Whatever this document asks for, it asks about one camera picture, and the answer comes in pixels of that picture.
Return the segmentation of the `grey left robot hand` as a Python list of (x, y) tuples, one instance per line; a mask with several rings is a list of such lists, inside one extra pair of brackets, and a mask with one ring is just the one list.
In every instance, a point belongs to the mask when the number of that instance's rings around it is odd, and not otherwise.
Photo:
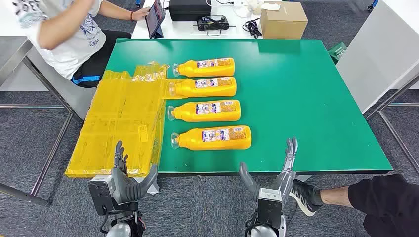
[(127, 175), (126, 161), (128, 154), (123, 155), (124, 148), (122, 141), (118, 141), (115, 146), (114, 166), (111, 175), (116, 185), (118, 194), (114, 199), (118, 204), (135, 202), (142, 199), (148, 189), (156, 182), (158, 177), (158, 164), (153, 164), (149, 174), (140, 182), (136, 182)]

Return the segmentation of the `person's left hand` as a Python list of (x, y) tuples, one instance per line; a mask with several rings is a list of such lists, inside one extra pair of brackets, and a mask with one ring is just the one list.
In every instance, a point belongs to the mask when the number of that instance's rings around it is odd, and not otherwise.
[(131, 21), (139, 21), (149, 14), (150, 7), (144, 7), (131, 13)]

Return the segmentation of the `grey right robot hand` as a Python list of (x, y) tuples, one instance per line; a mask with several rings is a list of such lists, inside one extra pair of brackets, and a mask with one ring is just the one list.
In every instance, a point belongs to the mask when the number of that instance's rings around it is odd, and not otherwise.
[(249, 174), (245, 162), (241, 162), (239, 166), (239, 175), (246, 188), (251, 193), (254, 202), (263, 199), (267, 201), (275, 201), (284, 205), (289, 197), (289, 193), (295, 179), (293, 165), (298, 150), (298, 141), (295, 137), (286, 140), (287, 148), (285, 149), (285, 159), (282, 171), (276, 176), (274, 182), (269, 188), (263, 188)]

